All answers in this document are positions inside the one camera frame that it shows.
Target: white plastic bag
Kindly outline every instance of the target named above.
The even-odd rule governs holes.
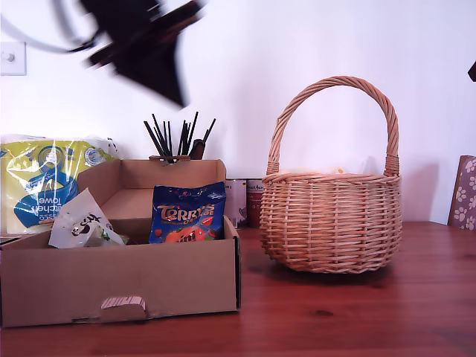
[[[111,223],[86,189],[59,210],[51,230],[49,245],[57,248],[77,248],[124,245],[124,241],[112,230]]]

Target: black cable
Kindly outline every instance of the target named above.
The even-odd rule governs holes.
[[[69,33],[66,36],[68,36],[69,39],[71,40],[70,35],[74,36],[73,30],[71,29],[69,24],[67,24],[68,20],[65,17],[65,11],[64,11],[64,8],[62,7],[62,3],[58,2],[58,4],[59,4],[58,5],[59,7],[57,8],[57,16],[59,17],[59,22],[62,26],[63,33],[65,35]],[[78,38],[76,38],[75,41],[78,41],[76,43],[79,44],[80,46],[77,48],[67,49],[67,48],[57,47],[54,45],[49,45],[48,43],[41,42],[37,39],[34,39],[31,36],[28,36],[26,33],[23,33],[20,29],[18,29],[10,21],[8,21],[8,19],[5,16],[3,16],[3,14],[0,14],[0,20],[1,20],[1,29],[5,31],[6,33],[8,33],[13,38],[19,41],[26,42],[27,45],[38,48],[39,50],[54,52],[56,54],[71,54],[71,53],[84,51],[84,50],[93,48],[96,45],[97,38],[102,33],[101,29],[97,29],[94,32],[93,36],[85,42],[81,42]]]

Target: wooden table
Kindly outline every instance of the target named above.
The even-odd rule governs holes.
[[[360,275],[291,271],[240,234],[240,312],[5,329],[1,357],[476,356],[475,233],[406,223],[393,263]]]

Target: wicker basket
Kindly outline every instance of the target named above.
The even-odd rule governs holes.
[[[281,138],[292,113],[333,86],[361,89],[382,108],[388,130],[384,174],[278,173]],[[362,273],[387,265],[402,235],[398,142],[392,104],[367,81],[330,77],[304,89],[277,119],[271,142],[260,217],[267,255],[316,273]]]

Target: terry's chocolate bag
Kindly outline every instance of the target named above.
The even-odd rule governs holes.
[[[225,184],[198,188],[155,186],[150,243],[222,238]]]

